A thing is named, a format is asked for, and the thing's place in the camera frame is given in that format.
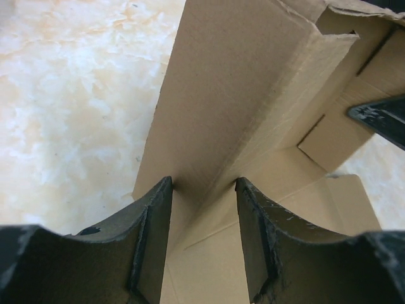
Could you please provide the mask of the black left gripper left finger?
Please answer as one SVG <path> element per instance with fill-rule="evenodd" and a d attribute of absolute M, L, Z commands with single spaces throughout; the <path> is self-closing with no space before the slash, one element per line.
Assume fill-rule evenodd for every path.
<path fill-rule="evenodd" d="M 1 227 L 2 303 L 159 303 L 173 186 L 76 235 L 39 225 Z"/>

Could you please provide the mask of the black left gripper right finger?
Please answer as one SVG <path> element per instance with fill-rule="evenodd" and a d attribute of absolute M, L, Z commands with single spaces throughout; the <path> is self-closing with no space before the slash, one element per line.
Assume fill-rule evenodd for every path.
<path fill-rule="evenodd" d="M 248 179 L 235 183 L 251 303 L 403 303 L 404 233 L 350 237 L 292 213 Z"/>

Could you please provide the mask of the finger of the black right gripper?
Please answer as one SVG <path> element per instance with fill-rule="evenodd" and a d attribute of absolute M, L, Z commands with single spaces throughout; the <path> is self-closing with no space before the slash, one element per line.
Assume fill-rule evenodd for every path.
<path fill-rule="evenodd" d="M 404 106 L 404 96 L 394 96 L 352 106 L 347 116 L 404 149 Z"/>

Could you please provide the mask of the brown cardboard box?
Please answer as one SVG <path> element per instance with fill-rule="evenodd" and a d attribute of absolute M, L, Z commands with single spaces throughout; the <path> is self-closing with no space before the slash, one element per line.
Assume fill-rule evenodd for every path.
<path fill-rule="evenodd" d="M 384 231 L 352 106 L 404 96 L 403 1 L 186 1 L 133 196 L 173 180 L 161 303 L 251 303 L 235 183 L 346 236 Z"/>

